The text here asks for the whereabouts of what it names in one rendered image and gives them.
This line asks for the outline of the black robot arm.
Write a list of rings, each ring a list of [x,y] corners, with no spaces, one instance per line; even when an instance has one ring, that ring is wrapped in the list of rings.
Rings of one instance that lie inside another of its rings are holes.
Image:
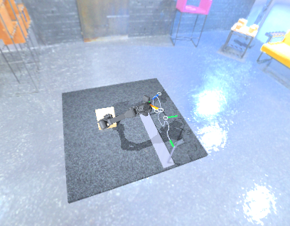
[[[113,123],[115,122],[118,122],[126,118],[137,117],[140,115],[140,112],[150,113],[151,110],[152,110],[152,106],[150,104],[143,104],[141,106],[133,106],[133,107],[130,107],[129,110],[127,110],[125,113],[120,114],[119,116],[116,116],[116,117],[113,117],[112,114],[105,114],[103,116],[103,119],[99,119],[97,123],[99,124],[100,129],[103,130],[103,129],[107,129],[108,127],[110,127],[110,125],[113,125]]]

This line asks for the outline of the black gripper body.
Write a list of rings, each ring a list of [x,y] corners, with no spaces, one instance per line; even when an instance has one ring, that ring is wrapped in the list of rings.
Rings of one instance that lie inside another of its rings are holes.
[[[143,104],[148,104],[148,102],[150,101],[150,97],[144,95],[143,101],[144,101],[144,103],[139,104],[139,106],[141,106]],[[148,116],[148,112],[142,112],[141,114],[144,115],[145,117]]]

